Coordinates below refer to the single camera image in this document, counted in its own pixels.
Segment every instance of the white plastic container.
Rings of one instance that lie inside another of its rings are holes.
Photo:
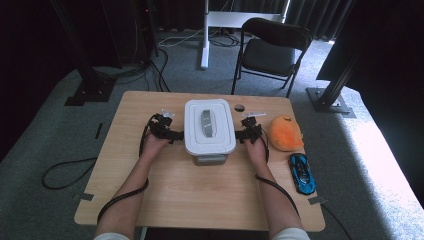
[[[236,147],[228,102],[223,99],[188,101],[184,113],[184,141],[195,164],[223,164]]]

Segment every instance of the white sleeve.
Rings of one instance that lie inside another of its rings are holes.
[[[119,233],[103,233],[97,236],[94,240],[129,240],[129,239]]]
[[[277,233],[272,240],[310,240],[310,238],[303,229],[287,228]]]

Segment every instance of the hand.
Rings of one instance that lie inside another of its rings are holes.
[[[146,157],[149,160],[153,160],[159,155],[161,150],[168,145],[168,139],[159,139],[153,134],[148,133],[144,139],[143,153],[141,157]]]
[[[244,140],[246,145],[247,153],[253,166],[258,170],[261,166],[266,166],[266,153],[265,146],[261,139],[256,139],[252,144],[249,139]]]

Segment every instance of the container lid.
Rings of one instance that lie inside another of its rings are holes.
[[[192,155],[232,152],[236,138],[228,102],[223,99],[188,101],[184,113],[184,141]]]

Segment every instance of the black chair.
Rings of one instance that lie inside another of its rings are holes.
[[[244,49],[246,33],[256,38],[250,39]],[[300,62],[311,42],[312,36],[306,28],[263,18],[247,20],[241,28],[240,51],[231,95],[234,95],[236,82],[241,78],[241,72],[245,72],[281,80],[284,82],[281,89],[284,89],[291,80],[286,94],[288,98],[299,71]]]

